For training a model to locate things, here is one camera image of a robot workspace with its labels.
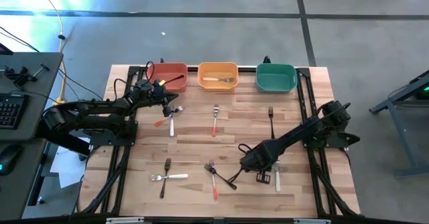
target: desk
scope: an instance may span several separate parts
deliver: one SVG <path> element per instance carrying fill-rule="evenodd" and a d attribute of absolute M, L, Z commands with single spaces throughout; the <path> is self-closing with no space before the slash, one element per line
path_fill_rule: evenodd
<path fill-rule="evenodd" d="M 128 65 L 113 65 L 107 83 L 106 98 L 113 99 L 113 81 L 126 79 Z M 332 100 L 333 93 L 327 68 L 310 68 L 316 104 Z M 123 93 L 122 84 L 117 92 Z M 211 136 L 213 105 L 219 104 L 218 135 Z M 282 191 L 277 193 L 274 177 L 271 184 L 256 182 L 256 173 L 242 173 L 231 189 L 216 179 L 219 199 L 212 197 L 212 179 L 203 168 L 213 159 L 218 172 L 230 177 L 239 170 L 243 157 L 237 146 L 255 146 L 271 137 L 268 106 L 274 107 L 276 136 L 285 134 L 301 121 L 298 93 L 261 94 L 255 88 L 255 73 L 241 73 L 232 93 L 204 92 L 196 72 L 189 72 L 186 92 L 173 101 L 185 110 L 174 117 L 175 137 L 169 137 L 168 122 L 160 127 L 162 108 L 139 109 L 137 141 L 131 149 L 121 205 L 121 216 L 158 217 L 316 217 L 316 206 L 306 150 L 300 143 L 280 156 Z M 112 147 L 101 147 L 88 161 L 80 192 L 80 206 L 85 208 L 104 185 Z M 339 150 L 326 149 L 332 185 L 344 201 L 359 212 L 355 188 L 347 157 Z M 149 180 L 151 174 L 163 174 L 166 158 L 172 158 L 169 174 L 189 174 L 188 180 L 167 180 L 166 195 L 160 199 L 162 182 Z M 115 198 L 115 186 L 111 204 Z M 325 210 L 326 193 L 322 188 Z"/>
<path fill-rule="evenodd" d="M 61 53 L 16 52 L 12 56 L 0 55 L 0 65 L 13 68 L 16 72 L 24 66 L 30 74 L 34 74 L 41 63 L 50 68 L 49 72 L 42 72 L 38 76 L 37 82 L 28 82 L 23 86 L 27 91 L 45 96 L 50 94 L 61 60 Z M 13 81 L 1 73 L 0 93 L 13 90 L 17 90 Z M 23 152 L 13 171 L 7 176 L 0 176 L 0 220 L 21 218 L 46 148 L 46 140 L 33 137 L 47 98 L 30 93 L 28 95 L 28 106 L 19 127 L 16 130 L 0 130 L 0 152 L 10 144 L 23 146 Z"/>

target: computer desk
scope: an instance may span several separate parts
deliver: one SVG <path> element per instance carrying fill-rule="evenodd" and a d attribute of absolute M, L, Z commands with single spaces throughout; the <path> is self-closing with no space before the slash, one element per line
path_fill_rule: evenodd
<path fill-rule="evenodd" d="M 27 91 L 49 96 L 62 57 L 62 53 L 54 52 L 16 52 L 11 56 L 0 55 L 0 65 L 13 68 L 16 72 L 24 66 L 33 74 L 40 68 L 40 64 L 44 64 L 50 71 L 40 73 L 37 82 L 28 82 L 23 87 Z M 0 93 L 10 93 L 13 90 L 17 90 L 13 81 L 0 73 Z M 47 141 L 34 139 L 34 133 L 47 98 L 30 93 L 28 95 L 30 98 L 27 109 L 18 129 L 0 129 L 0 152 L 11 144 L 23 146 L 23 152 L 13 171 L 7 176 L 0 176 L 0 220 L 20 219 L 33 186 L 41 184 L 38 177 L 41 174 L 44 153 L 47 152 Z"/>

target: green bowl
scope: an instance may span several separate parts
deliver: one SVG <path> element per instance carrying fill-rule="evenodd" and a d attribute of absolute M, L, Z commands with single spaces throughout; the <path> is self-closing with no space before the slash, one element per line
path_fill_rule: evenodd
<path fill-rule="evenodd" d="M 256 68 L 256 88 L 260 93 L 288 93 L 297 83 L 295 68 L 289 64 L 263 63 Z"/>

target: wooden table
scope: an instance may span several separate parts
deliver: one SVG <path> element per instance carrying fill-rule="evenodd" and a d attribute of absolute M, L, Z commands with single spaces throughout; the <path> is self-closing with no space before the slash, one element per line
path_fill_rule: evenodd
<path fill-rule="evenodd" d="M 127 78 L 129 65 L 113 65 L 105 98 L 114 99 L 113 81 Z M 333 100 L 327 68 L 310 68 L 316 104 Z M 305 81 L 304 94 L 307 98 Z M 122 95 L 125 86 L 118 82 L 117 92 Z M 204 92 L 199 87 L 196 72 L 189 72 L 186 92 L 173 101 L 175 107 L 185 110 L 177 114 L 175 137 L 169 136 L 168 122 L 160 127 L 162 108 L 139 109 L 137 141 L 131 149 L 127 177 L 121 205 L 121 216 L 169 217 L 316 217 L 316 206 L 306 150 L 296 143 L 280 156 L 284 171 L 280 173 L 282 191 L 275 191 L 274 176 L 271 184 L 255 181 L 256 173 L 242 173 L 234 182 L 233 190 L 216 178 L 219 199 L 212 194 L 211 175 L 203 168 L 209 159 L 225 178 L 239 169 L 243 153 L 238 144 L 255 146 L 271 137 L 268 106 L 274 108 L 274 131 L 281 136 L 301 121 L 298 93 L 261 94 L 255 88 L 255 74 L 241 73 L 239 84 L 232 93 Z M 218 135 L 211 136 L 213 105 L 219 104 Z M 80 206 L 85 208 L 104 185 L 109 168 L 112 147 L 101 147 L 88 161 L 80 192 Z M 345 153 L 326 149 L 332 185 L 355 212 L 359 212 L 355 187 Z M 169 174 L 189 174 L 187 180 L 167 180 L 166 195 L 160 199 L 162 182 L 149 180 L 151 174 L 163 174 L 166 158 L 172 158 Z M 322 198 L 328 211 L 323 185 Z M 113 206 L 115 189 L 111 195 Z"/>

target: yellow cable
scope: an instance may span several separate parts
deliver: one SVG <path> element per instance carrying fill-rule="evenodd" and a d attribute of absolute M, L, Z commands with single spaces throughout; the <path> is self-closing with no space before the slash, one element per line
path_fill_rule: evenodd
<path fill-rule="evenodd" d="M 49 3 L 51 4 L 51 6 L 54 8 L 54 10 L 55 10 L 55 12 L 56 12 L 56 15 L 58 16 L 58 19 L 60 20 L 60 25 L 61 25 L 61 32 L 60 32 L 60 35 L 61 36 L 63 36 L 63 33 L 64 33 L 64 25 L 62 24 L 62 19 L 61 19 L 61 17 L 60 17 L 60 14 L 58 13 L 58 10 L 56 10 L 56 8 L 55 8 L 55 5 L 51 2 L 51 0 L 48 0 L 49 1 Z M 60 49 L 59 49 L 59 52 L 60 53 L 62 53 L 62 40 L 63 39 L 60 39 Z M 62 68 L 62 71 L 64 72 L 64 74 L 67 74 L 66 73 L 66 65 L 65 65 L 65 63 L 64 63 L 64 60 L 62 60 L 61 61 L 61 68 Z M 66 88 L 66 77 L 63 77 L 63 79 L 62 79 L 62 84 L 61 84 L 61 90 L 60 90 L 60 95 L 58 96 L 58 98 L 56 99 L 56 101 L 57 102 L 59 102 L 59 103 L 65 103 L 66 102 L 66 100 L 64 99 L 64 89 Z"/>

